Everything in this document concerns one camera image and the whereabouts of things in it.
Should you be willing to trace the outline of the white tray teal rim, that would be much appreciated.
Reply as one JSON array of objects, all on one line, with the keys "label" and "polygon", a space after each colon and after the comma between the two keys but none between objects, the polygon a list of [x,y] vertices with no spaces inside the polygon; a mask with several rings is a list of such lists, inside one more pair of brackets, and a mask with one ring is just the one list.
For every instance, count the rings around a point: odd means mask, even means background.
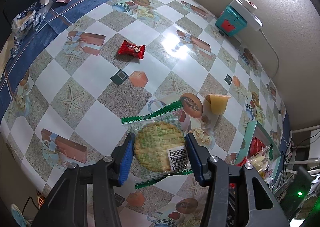
[{"label": "white tray teal rim", "polygon": [[[249,147],[254,137],[260,139],[266,147],[248,159]],[[270,135],[266,132],[260,122],[249,122],[246,127],[240,152],[235,160],[235,165],[242,166],[245,163],[251,163],[267,183],[269,188],[274,189],[278,176],[277,172],[279,169],[280,159],[281,154],[276,143],[271,139]]]}]

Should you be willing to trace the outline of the checkered printed tablecloth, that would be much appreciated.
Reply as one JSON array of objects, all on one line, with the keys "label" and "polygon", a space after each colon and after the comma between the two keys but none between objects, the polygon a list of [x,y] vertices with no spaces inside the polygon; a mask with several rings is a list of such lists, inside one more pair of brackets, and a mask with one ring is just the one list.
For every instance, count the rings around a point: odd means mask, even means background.
[{"label": "checkered printed tablecloth", "polygon": [[[1,74],[1,133],[36,189],[110,155],[128,134],[121,118],[178,100],[184,132],[228,163],[251,121],[279,146],[286,108],[272,79],[215,22],[193,0],[54,2]],[[144,59],[119,55],[124,40],[146,45]],[[225,113],[208,94],[231,97]]]}]

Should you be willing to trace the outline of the crumpled foil wrapper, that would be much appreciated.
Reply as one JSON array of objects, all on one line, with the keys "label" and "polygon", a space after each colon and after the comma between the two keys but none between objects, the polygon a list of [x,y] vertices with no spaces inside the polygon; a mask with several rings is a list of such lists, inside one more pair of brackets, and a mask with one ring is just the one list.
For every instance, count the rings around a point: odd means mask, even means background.
[{"label": "crumpled foil wrapper", "polygon": [[29,31],[39,29],[52,4],[53,0],[36,0],[12,20],[11,31],[14,35],[14,45],[10,50],[12,57],[15,57],[18,53]]}]

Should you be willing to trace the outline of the red snack packet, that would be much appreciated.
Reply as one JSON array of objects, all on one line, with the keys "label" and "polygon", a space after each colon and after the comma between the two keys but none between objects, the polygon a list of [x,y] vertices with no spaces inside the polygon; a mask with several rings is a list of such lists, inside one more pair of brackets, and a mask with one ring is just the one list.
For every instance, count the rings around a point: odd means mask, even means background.
[{"label": "red snack packet", "polygon": [[262,150],[265,147],[265,144],[260,139],[254,137],[251,141],[247,158],[249,159],[250,157],[256,155],[260,150]]}]

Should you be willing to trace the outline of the teal box red sticker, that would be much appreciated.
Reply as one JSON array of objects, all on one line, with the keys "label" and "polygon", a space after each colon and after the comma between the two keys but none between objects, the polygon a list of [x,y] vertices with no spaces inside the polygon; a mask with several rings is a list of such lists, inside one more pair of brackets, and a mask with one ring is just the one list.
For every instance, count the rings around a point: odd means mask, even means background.
[{"label": "teal box red sticker", "polygon": [[230,5],[224,9],[215,25],[227,36],[232,37],[247,27],[245,19]]}]

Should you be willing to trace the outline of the white power strip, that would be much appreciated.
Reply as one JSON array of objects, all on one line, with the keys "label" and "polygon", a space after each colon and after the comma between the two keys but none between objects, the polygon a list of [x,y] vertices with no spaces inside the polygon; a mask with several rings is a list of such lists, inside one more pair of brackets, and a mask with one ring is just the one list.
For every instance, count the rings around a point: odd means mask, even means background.
[{"label": "white power strip", "polygon": [[263,27],[263,23],[255,15],[257,7],[248,0],[232,0],[229,4],[255,30]]}]

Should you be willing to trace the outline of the small red candy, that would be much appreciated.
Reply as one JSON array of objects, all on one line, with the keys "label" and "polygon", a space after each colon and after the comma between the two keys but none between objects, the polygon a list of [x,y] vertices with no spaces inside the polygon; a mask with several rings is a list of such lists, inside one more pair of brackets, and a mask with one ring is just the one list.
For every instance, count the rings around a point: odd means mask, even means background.
[{"label": "small red candy", "polygon": [[118,50],[119,55],[130,55],[138,59],[144,59],[146,45],[138,46],[127,40],[124,40]]}]

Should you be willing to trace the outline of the round cookie clear packet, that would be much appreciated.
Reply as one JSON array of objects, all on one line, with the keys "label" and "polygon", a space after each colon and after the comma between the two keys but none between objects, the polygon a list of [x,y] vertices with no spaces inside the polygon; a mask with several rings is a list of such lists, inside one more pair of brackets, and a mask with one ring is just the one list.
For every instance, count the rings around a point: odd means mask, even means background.
[{"label": "round cookie clear packet", "polygon": [[154,185],[170,176],[192,173],[184,130],[178,118],[182,111],[183,105],[178,100],[148,115],[121,118],[124,127],[135,135],[136,189]]}]

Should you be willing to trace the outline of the yellow jelly cup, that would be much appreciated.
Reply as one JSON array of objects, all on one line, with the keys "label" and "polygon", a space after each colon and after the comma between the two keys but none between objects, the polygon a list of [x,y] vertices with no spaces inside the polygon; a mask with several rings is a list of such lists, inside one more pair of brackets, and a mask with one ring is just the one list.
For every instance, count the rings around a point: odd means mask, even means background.
[{"label": "yellow jelly cup", "polygon": [[205,99],[210,104],[210,109],[213,114],[215,115],[222,115],[225,113],[228,100],[231,97],[228,95],[221,95],[221,94],[208,94]]}]

